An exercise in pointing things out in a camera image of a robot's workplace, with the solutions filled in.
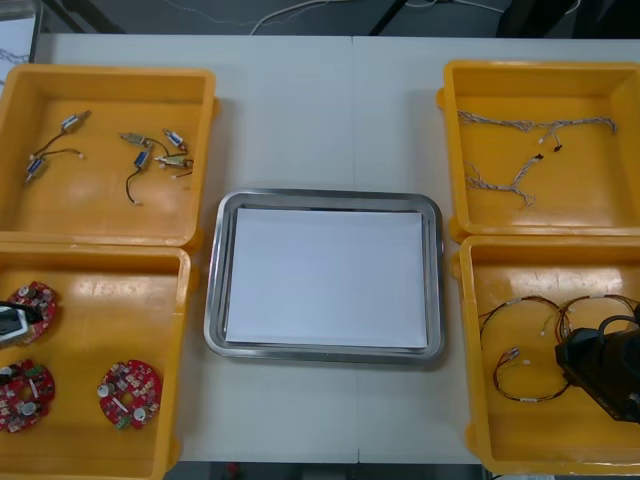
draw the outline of metal tray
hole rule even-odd
[[[421,214],[427,346],[425,348],[375,348],[228,342],[226,331],[236,212],[240,208]],[[440,209],[431,199],[423,195],[277,189],[233,191],[223,198],[218,208],[205,310],[205,339],[213,351],[230,357],[428,364],[438,357],[444,346],[442,256]]]

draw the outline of white table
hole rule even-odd
[[[42,62],[217,74],[223,110],[203,209],[210,235],[217,201],[240,186],[423,193],[448,219],[434,102],[448,61],[640,60],[640,43],[603,40],[44,35],[40,45]],[[455,248],[447,242],[447,261]],[[464,446],[464,346],[449,275],[445,294],[448,349],[425,371],[221,358],[202,337],[201,288],[183,358],[182,459],[477,462]]]

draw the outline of red circuit board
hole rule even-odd
[[[57,294],[53,288],[40,282],[31,282],[28,286],[18,289],[9,297],[9,302],[33,307],[42,315],[41,322],[31,325],[31,335],[28,339],[22,341],[23,344],[28,345],[41,337],[51,326],[58,310],[56,297]]]
[[[118,362],[103,377],[98,394],[102,397],[102,412],[117,429],[131,425],[139,430],[160,409],[162,381],[144,362],[129,360],[126,365]]]
[[[0,374],[0,430],[20,432],[49,413],[56,386],[46,367],[24,360],[2,368]]]

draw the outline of stack of white paper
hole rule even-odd
[[[238,210],[227,341],[423,348],[418,213]]]

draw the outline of cable on floor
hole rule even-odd
[[[439,0],[433,0],[431,3],[425,3],[421,5],[416,5],[414,3],[407,3],[406,5],[407,7],[412,7],[412,8],[429,8],[429,7],[433,7],[436,3],[438,3],[438,1]],[[491,7],[489,5],[484,5],[482,3],[469,2],[467,0],[451,0],[451,2],[448,2],[448,3],[457,3],[459,5],[468,5],[469,7],[477,7],[477,8],[483,8],[485,10],[491,10],[492,12],[496,12],[496,13],[504,13],[504,10],[500,10],[499,8]],[[569,15],[575,12],[580,7],[581,3],[582,3],[582,0],[578,0],[573,7],[571,7],[569,10],[565,12],[565,15]]]
[[[306,12],[307,10],[311,10],[313,8],[317,8],[317,7],[323,7],[325,5],[328,5],[329,3],[335,3],[335,2],[353,2],[355,0],[310,0],[310,1],[306,1],[303,3],[298,3],[296,5],[292,5],[291,7],[287,7],[287,8],[283,8],[282,10],[278,10],[277,12],[273,12],[270,13],[268,15],[265,15],[264,17],[262,17],[260,20],[252,20],[249,22],[237,22],[235,20],[220,20],[218,18],[214,18],[211,15],[209,15],[208,13],[199,10],[197,8],[192,8],[192,7],[188,7],[185,5],[181,5],[178,3],[173,2],[172,0],[162,0],[164,3],[166,3],[167,5],[169,5],[170,7],[173,7],[177,10],[182,10],[183,12],[187,12],[187,13],[192,13],[194,15],[198,15],[204,19],[206,19],[208,22],[214,23],[216,25],[230,25],[230,26],[235,26],[235,27],[248,27],[248,26],[253,26],[251,32],[249,33],[249,35],[255,35],[256,31],[265,25],[284,25],[286,23],[289,23],[291,20],[293,20],[295,17],[302,15],[304,12]],[[294,10],[300,10],[296,13],[294,13],[293,15],[289,16],[288,18],[286,18],[283,21],[272,21],[269,23],[266,23],[267,20],[283,15],[287,12],[291,12]]]

